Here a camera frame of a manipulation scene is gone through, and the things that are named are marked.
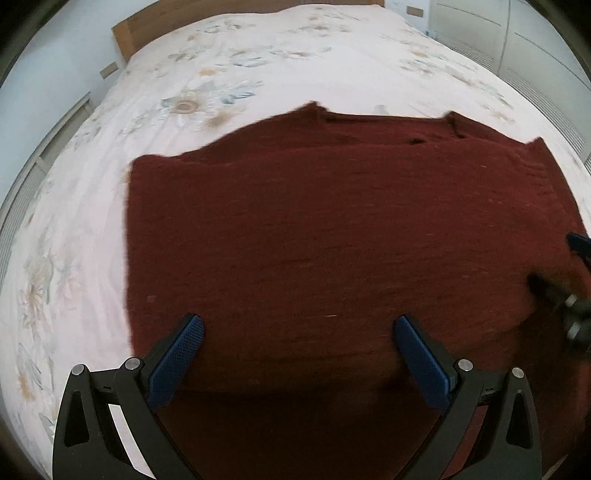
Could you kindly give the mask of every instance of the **metal screw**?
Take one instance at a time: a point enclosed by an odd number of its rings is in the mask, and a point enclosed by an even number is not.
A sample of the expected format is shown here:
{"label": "metal screw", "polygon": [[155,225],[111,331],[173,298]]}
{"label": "metal screw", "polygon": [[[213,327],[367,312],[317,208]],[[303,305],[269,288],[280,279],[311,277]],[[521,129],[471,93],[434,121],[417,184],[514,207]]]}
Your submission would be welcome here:
{"label": "metal screw", "polygon": [[569,331],[566,332],[566,338],[569,340],[574,340],[580,330],[581,330],[581,324],[579,322],[574,322],[572,324],[571,328],[569,328]]}
{"label": "metal screw", "polygon": [[72,375],[80,375],[84,371],[84,365],[78,364],[72,367]]}
{"label": "metal screw", "polygon": [[523,370],[519,367],[515,367],[513,370],[511,370],[511,373],[517,378],[523,378],[525,376],[525,373],[523,373]]}
{"label": "metal screw", "polygon": [[574,293],[571,293],[571,295],[569,295],[569,298],[567,298],[564,301],[564,304],[568,307],[571,308],[576,302],[577,302],[578,298]]}
{"label": "metal screw", "polygon": [[470,362],[469,360],[466,360],[465,358],[462,358],[457,363],[457,366],[459,366],[462,370],[464,370],[464,372],[469,372],[470,370],[472,370],[474,368],[474,365],[472,365],[472,362]]}
{"label": "metal screw", "polygon": [[140,363],[141,363],[141,362],[139,361],[139,358],[136,358],[136,357],[134,357],[134,356],[133,356],[133,357],[131,357],[131,358],[128,358],[128,359],[125,361],[125,368],[126,368],[127,370],[135,370],[136,368],[138,368],[138,367],[139,367],[139,364],[140,364]]}

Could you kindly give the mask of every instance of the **floral bedspread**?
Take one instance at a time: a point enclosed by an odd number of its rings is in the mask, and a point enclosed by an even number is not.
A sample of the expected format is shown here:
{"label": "floral bedspread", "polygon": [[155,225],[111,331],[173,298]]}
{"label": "floral bedspread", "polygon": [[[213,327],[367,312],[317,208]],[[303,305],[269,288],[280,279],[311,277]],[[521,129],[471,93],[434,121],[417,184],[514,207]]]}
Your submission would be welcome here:
{"label": "floral bedspread", "polygon": [[[343,113],[454,110],[516,140],[542,136],[591,227],[591,177],[558,130],[491,72],[391,11],[304,5],[220,15],[169,33],[134,55],[56,160],[0,294],[2,395],[18,439],[48,478],[72,366],[116,368],[132,354],[124,308],[130,162],[194,150],[311,100]],[[122,437],[134,465],[149,472],[129,432]]]}

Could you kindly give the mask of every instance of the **white wall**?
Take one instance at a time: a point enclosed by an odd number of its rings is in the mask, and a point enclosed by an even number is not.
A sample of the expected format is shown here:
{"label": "white wall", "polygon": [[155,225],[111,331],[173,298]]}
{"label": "white wall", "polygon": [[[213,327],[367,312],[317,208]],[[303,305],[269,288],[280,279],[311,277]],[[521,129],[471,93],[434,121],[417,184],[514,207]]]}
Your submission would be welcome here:
{"label": "white wall", "polygon": [[89,92],[95,106],[105,97],[125,65],[111,28],[154,1],[70,0],[27,45],[0,88],[0,205],[61,117]]}

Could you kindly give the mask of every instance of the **wooden headboard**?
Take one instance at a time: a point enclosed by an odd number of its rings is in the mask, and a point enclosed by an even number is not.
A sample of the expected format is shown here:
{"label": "wooden headboard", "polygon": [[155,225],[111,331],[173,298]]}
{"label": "wooden headboard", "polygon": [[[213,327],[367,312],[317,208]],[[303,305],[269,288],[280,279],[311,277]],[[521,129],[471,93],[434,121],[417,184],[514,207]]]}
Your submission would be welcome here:
{"label": "wooden headboard", "polygon": [[384,0],[158,0],[113,27],[125,60],[172,30],[219,14],[267,14],[302,4],[384,6]]}

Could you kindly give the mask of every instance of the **bed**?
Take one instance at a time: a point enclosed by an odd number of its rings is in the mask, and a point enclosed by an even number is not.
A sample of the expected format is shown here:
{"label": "bed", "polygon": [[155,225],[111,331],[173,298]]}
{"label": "bed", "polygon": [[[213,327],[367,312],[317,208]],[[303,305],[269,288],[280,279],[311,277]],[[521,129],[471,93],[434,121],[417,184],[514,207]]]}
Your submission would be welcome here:
{"label": "bed", "polygon": [[160,0],[113,29],[129,63],[37,192],[0,294],[4,401],[48,477],[70,368],[109,369],[132,355],[124,205],[140,155],[195,150],[311,100],[353,114],[452,110],[518,141],[543,137],[591,228],[591,177],[513,88],[379,5],[297,3]]}

